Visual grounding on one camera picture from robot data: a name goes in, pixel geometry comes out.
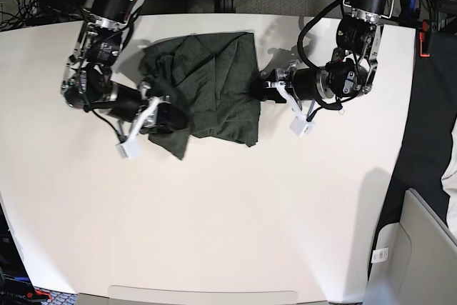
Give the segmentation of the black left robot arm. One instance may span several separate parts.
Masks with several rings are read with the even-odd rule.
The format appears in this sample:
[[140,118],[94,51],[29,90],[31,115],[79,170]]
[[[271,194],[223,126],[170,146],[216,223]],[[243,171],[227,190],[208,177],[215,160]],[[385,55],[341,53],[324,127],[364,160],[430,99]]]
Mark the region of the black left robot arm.
[[[259,101],[288,104],[295,118],[291,130],[308,133],[320,110],[343,111],[343,104],[368,94],[378,68],[383,20],[390,19],[394,0],[335,0],[310,20],[297,38],[298,59],[254,80],[250,95]],[[304,49],[307,33],[332,9],[342,18],[336,30],[336,48],[329,62],[317,66]]]

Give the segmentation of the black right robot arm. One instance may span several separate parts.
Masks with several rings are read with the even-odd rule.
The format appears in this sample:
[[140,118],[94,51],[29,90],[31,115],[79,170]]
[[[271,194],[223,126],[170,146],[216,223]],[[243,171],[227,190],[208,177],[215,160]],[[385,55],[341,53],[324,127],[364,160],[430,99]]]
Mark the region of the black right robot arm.
[[113,81],[112,67],[133,35],[145,0],[87,0],[83,24],[72,55],[66,62],[61,95],[73,109],[95,114],[112,126],[125,159],[138,156],[139,134],[172,133],[185,129],[188,119],[164,92],[147,81],[131,88]]

